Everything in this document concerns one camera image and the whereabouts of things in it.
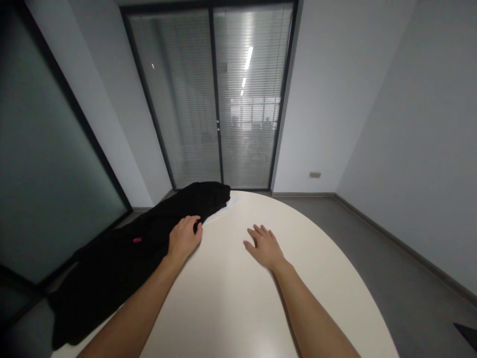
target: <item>window blinds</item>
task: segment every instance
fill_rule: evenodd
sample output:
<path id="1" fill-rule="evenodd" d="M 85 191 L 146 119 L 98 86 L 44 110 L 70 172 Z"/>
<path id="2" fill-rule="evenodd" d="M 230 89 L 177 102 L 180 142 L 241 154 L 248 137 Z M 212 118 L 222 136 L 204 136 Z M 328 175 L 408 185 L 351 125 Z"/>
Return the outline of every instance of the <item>window blinds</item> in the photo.
<path id="1" fill-rule="evenodd" d="M 172 186 L 270 189 L 293 4 L 179 7 L 128 16 Z"/>
<path id="2" fill-rule="evenodd" d="M 224 182 L 268 189 L 292 5 L 214 10 Z"/>
<path id="3" fill-rule="evenodd" d="M 173 186 L 221 181 L 208 11 L 135 16 L 131 27 Z"/>

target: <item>tabletop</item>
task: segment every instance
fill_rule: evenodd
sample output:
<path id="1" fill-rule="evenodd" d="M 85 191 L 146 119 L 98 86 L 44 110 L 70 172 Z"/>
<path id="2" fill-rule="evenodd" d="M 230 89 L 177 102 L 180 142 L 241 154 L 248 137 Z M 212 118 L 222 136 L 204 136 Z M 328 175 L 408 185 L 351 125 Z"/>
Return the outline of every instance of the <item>tabletop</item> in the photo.
<path id="1" fill-rule="evenodd" d="M 242 243 L 251 240 L 246 229 L 254 223 L 272 229 L 285 258 L 361 357 L 398 358 L 366 285 L 323 230 L 265 195 L 231 196 L 235 205 L 204 224 L 202 242 L 170 290 L 142 358 L 298 357 L 272 274 Z M 75 357 L 105 322 L 52 357 Z"/>

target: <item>baseboard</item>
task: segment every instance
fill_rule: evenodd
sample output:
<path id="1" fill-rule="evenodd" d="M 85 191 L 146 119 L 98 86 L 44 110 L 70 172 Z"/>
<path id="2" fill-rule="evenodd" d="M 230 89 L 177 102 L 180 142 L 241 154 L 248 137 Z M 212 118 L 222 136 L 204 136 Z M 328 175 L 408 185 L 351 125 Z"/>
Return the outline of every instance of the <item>baseboard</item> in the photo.
<path id="1" fill-rule="evenodd" d="M 151 210 L 152 207 L 133 207 L 134 212 L 146 212 Z"/>
<path id="2" fill-rule="evenodd" d="M 175 195 L 176 193 L 177 193 L 177 191 L 175 191 L 174 189 L 171 189 L 164 195 L 164 197 L 160 201 L 164 201 L 166 199 L 169 199 L 171 196 Z"/>
<path id="3" fill-rule="evenodd" d="M 341 196 L 338 194 L 334 194 L 334 197 L 336 200 L 342 204 L 344 207 L 349 209 L 352 213 L 354 213 L 356 216 L 358 216 L 361 220 L 366 222 L 368 225 L 372 226 L 374 229 L 379 231 L 381 234 L 386 236 L 391 242 L 393 242 L 396 246 L 398 246 L 400 249 L 404 250 L 407 254 L 409 254 L 413 259 L 418 261 L 421 265 L 423 265 L 426 269 L 428 269 L 431 273 L 436 275 L 443 283 L 445 283 L 448 287 L 456 291 L 459 295 L 461 295 L 464 299 L 466 299 L 468 302 L 470 302 L 472 305 L 477 307 L 477 295 L 475 295 L 473 292 L 471 292 L 469 289 L 466 287 L 462 286 L 460 283 L 458 283 L 456 280 L 454 280 L 452 277 L 450 277 L 447 273 L 442 271 L 440 268 L 435 266 L 431 261 L 426 259 L 423 255 L 415 251 L 413 248 L 411 248 L 408 244 L 404 243 L 401 241 L 398 237 L 390 233 L 388 230 L 386 230 L 384 227 L 379 225 L 377 222 L 373 221 L 371 218 L 363 214 L 361 211 L 359 211 L 356 207 L 351 205 L 349 202 L 347 202 L 345 199 L 343 199 Z"/>
<path id="4" fill-rule="evenodd" d="M 272 197 L 334 197 L 332 192 L 272 192 Z"/>

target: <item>sliding door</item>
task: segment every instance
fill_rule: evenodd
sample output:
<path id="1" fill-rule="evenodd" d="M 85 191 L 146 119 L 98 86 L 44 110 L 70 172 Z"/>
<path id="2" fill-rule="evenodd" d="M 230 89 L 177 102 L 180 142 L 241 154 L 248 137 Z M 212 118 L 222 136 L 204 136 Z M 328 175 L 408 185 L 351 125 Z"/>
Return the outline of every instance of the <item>sliding door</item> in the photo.
<path id="1" fill-rule="evenodd" d="M 268 189 L 292 5 L 214 10 L 224 182 Z"/>
<path id="2" fill-rule="evenodd" d="M 172 186 L 221 181 L 207 10 L 131 16 Z"/>
<path id="3" fill-rule="evenodd" d="M 3 327 L 131 207 L 26 5 L 0 24 Z"/>
<path id="4" fill-rule="evenodd" d="M 270 189 L 297 3 L 243 2 L 121 8 L 174 189 Z"/>

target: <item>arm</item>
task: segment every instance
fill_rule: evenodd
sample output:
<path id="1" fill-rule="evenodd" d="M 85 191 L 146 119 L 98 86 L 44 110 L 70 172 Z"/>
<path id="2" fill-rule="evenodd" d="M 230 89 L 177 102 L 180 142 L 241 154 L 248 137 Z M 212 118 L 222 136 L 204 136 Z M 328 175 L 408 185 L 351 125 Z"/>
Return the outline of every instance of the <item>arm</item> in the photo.
<path id="1" fill-rule="evenodd" d="M 255 247 L 248 241 L 243 243 L 248 252 L 275 275 L 302 356 L 359 358 L 344 333 L 286 261 L 271 230 L 263 225 L 253 228 L 255 230 L 248 229 L 248 233 L 253 237 Z"/>
<path id="2" fill-rule="evenodd" d="M 169 235 L 169 250 L 148 280 L 98 332 L 78 357 L 139 357 L 162 304 L 186 259 L 202 239 L 199 216 L 179 221 Z"/>

